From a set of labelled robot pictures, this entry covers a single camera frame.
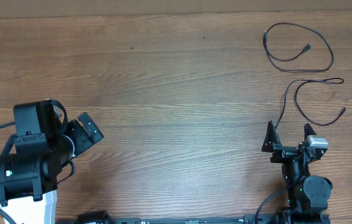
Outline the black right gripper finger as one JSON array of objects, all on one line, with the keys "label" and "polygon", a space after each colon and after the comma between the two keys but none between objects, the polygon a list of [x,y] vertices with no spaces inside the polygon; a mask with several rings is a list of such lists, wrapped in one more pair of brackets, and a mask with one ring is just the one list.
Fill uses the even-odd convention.
[{"label": "black right gripper finger", "polygon": [[313,139],[317,136],[309,123],[304,125],[304,141],[307,143],[313,143]]},{"label": "black right gripper finger", "polygon": [[266,136],[261,148],[262,152],[274,152],[281,147],[281,141],[272,120],[267,124]]}]

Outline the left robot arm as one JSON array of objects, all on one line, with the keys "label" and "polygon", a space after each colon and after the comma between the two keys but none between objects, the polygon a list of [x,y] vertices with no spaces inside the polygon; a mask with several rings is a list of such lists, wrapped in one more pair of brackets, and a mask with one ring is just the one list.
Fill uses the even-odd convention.
[{"label": "left robot arm", "polygon": [[55,223],[58,175],[104,136],[88,113],[68,120],[57,100],[15,105],[16,133],[0,154],[6,223]]}]

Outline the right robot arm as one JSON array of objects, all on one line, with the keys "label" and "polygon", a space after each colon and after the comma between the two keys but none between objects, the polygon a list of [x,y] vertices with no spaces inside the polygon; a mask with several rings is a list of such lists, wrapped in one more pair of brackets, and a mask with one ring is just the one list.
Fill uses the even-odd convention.
[{"label": "right robot arm", "polygon": [[[304,141],[296,147],[283,146],[272,121],[261,151],[272,154],[270,161],[282,165],[285,187],[263,201],[254,215],[255,223],[330,223],[323,211],[328,208],[332,182],[318,175],[311,175],[309,164],[318,161],[328,150],[328,141],[316,134],[310,124],[304,126]],[[274,197],[286,192],[288,206],[275,214],[259,216],[263,206]]]}]

